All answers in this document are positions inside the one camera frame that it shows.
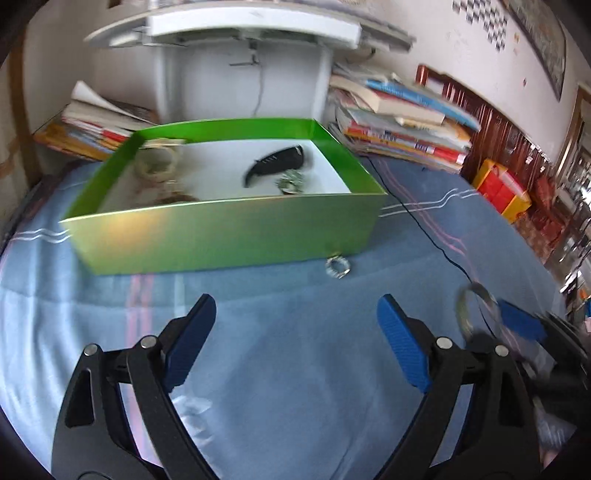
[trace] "stack of books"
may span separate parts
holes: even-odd
[[[77,82],[72,101],[34,134],[42,145],[87,160],[106,160],[133,132],[155,125],[151,110],[106,100]]]
[[[394,74],[335,65],[331,133],[357,153],[374,153],[459,173],[478,120],[440,95]]]

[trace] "green box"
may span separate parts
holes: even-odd
[[[146,140],[190,143],[311,140],[350,193],[177,203],[99,213]],[[97,274],[272,264],[361,251],[386,193],[359,161],[311,119],[253,118],[162,125],[138,131],[97,171],[61,221]]]

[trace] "wooden cabinet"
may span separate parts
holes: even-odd
[[[503,113],[457,80],[425,65],[417,69],[417,83],[434,82],[444,98],[475,116],[482,126],[472,135],[472,149],[464,161],[462,176],[472,181],[487,158],[506,166],[530,190],[536,178],[551,175],[551,164],[540,148]]]

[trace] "bed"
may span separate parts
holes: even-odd
[[[390,197],[341,280],[325,273],[323,260],[94,276],[59,220],[98,166],[71,171],[18,224],[0,257],[0,406],[27,448],[50,468],[63,394],[86,344],[129,347],[209,293],[216,324],[172,398],[216,473],[371,479],[421,400],[377,324],[383,294],[435,335],[463,344],[454,302],[469,280],[453,261],[497,298],[564,315],[551,275],[461,177],[380,157],[363,162],[414,217]],[[482,317],[473,321],[484,328]],[[142,456],[157,462],[131,390],[123,394]],[[468,398],[464,388],[438,462],[452,453]]]

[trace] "metal screw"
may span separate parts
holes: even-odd
[[[99,346],[96,343],[91,343],[84,347],[84,354],[86,356],[93,356],[97,351],[99,351]]]
[[[142,346],[142,348],[152,348],[154,345],[156,345],[157,341],[158,339],[154,335],[148,335],[142,338],[139,341],[139,344]]]
[[[449,350],[453,346],[453,342],[447,337],[439,337],[436,344],[442,350]]]
[[[495,347],[495,353],[498,356],[507,356],[509,355],[509,349],[505,345],[497,345]]]

